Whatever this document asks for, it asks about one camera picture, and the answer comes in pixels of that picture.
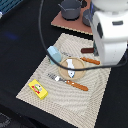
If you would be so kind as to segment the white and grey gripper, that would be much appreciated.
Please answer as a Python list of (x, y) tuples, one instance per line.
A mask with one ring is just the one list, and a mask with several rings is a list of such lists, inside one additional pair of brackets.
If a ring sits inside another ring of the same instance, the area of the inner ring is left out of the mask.
[(96, 11), (91, 22), (93, 38), (103, 65), (117, 65), (128, 42), (128, 12), (118, 15)]

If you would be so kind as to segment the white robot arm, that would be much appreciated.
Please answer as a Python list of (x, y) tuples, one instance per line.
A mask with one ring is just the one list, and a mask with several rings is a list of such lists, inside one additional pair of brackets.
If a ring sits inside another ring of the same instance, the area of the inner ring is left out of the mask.
[(91, 0), (90, 25), (100, 61), (117, 65), (128, 42), (128, 0)]

